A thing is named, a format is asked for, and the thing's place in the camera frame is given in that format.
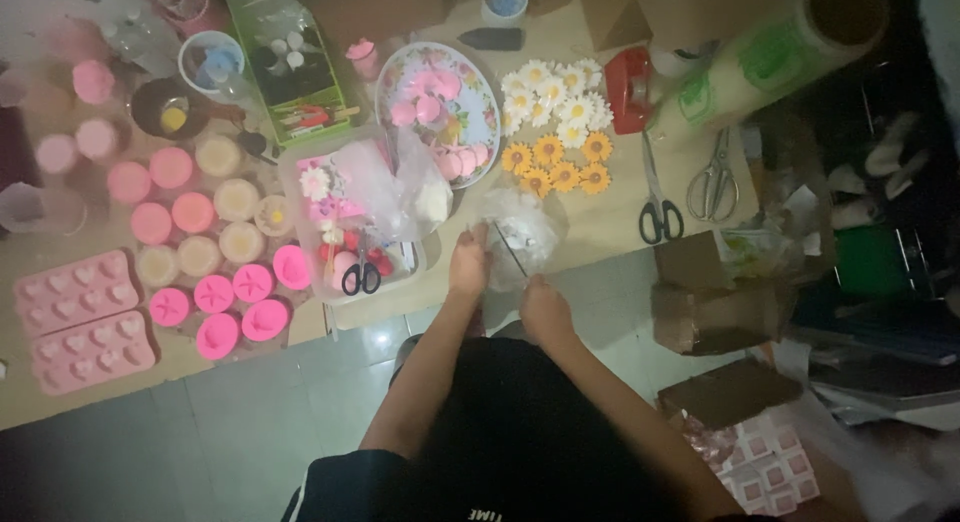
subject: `hand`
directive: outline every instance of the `hand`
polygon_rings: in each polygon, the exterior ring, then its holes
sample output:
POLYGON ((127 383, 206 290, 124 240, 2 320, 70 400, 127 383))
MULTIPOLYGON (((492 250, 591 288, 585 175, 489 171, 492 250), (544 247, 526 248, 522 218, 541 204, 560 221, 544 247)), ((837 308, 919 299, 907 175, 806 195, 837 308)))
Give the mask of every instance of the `hand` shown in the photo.
POLYGON ((526 332, 548 354, 558 346, 581 343, 573 331, 570 304, 542 274, 534 275, 523 291, 520 319, 526 332))
POLYGON ((457 247, 450 258, 450 293, 475 299, 487 288, 489 280, 487 224, 480 223, 472 230, 460 233, 457 239, 457 247))

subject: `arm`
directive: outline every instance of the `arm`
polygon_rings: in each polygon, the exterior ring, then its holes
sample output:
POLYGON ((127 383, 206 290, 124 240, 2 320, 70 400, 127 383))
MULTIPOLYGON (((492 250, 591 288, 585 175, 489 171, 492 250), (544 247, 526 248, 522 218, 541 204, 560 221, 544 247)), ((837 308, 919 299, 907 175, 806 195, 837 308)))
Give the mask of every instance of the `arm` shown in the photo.
POLYGON ((743 513, 737 501, 652 406, 600 362, 573 331, 570 305, 556 289, 534 276, 523 294, 520 319, 570 381, 606 416, 630 450, 665 473, 696 521, 743 513))
POLYGON ((405 458, 417 454, 450 393, 464 332, 487 287, 487 226, 463 232, 450 259, 450 290, 387 391, 360 450, 383 449, 405 458))

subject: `person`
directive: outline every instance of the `person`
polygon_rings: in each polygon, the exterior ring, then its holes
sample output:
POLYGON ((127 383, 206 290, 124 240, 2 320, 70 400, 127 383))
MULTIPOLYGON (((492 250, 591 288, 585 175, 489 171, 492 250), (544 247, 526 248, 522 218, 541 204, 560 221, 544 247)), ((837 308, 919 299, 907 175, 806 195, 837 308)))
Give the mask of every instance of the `person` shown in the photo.
POLYGON ((486 242, 485 224, 460 235, 446 300, 359 448, 313 461, 284 522, 765 519, 587 349, 542 275, 507 328, 525 335, 465 339, 486 242))

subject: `plastic wrap roll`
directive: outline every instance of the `plastic wrap roll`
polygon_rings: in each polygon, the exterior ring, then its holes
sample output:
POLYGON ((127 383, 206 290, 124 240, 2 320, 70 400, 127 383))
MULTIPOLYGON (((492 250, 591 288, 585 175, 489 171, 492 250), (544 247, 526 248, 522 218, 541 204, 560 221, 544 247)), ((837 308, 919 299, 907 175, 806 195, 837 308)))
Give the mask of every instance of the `plastic wrap roll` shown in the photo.
POLYGON ((866 55, 888 18, 887 0, 787 0, 663 99, 648 127, 651 139, 677 147, 742 121, 866 55))

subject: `orange flower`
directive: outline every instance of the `orange flower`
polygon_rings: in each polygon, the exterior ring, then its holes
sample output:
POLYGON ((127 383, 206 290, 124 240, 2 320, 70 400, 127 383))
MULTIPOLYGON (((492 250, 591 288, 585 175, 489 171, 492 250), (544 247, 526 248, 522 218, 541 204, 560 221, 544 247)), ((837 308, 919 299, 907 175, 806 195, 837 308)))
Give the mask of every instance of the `orange flower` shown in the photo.
POLYGON ((586 143, 580 147, 580 150, 590 163, 597 163, 607 161, 610 154, 614 152, 614 146, 606 134, 594 132, 586 138, 586 143))
POLYGON ((560 144, 557 135, 545 135, 536 140, 534 145, 534 160, 542 167, 550 167, 564 159, 564 146, 560 144))
POLYGON ((503 154, 500 156, 500 163, 503 165, 503 169, 513 171, 520 176, 529 171, 533 166, 531 160, 533 160, 533 153, 530 152, 530 147, 523 143, 511 143, 509 147, 504 149, 503 154))
POLYGON ((550 170, 550 181, 559 192, 569 192, 580 184, 580 170, 569 161, 559 161, 550 170))
POLYGON ((520 187, 528 192, 534 193, 541 199, 546 197, 546 194, 553 189, 553 185, 550 183, 550 176, 546 174, 546 171, 538 167, 527 171, 523 176, 523 180, 520 181, 520 187))
POLYGON ((610 174, 606 167, 599 163, 592 163, 582 171, 583 180, 580 187, 586 192, 586 195, 598 194, 607 189, 610 185, 610 174))

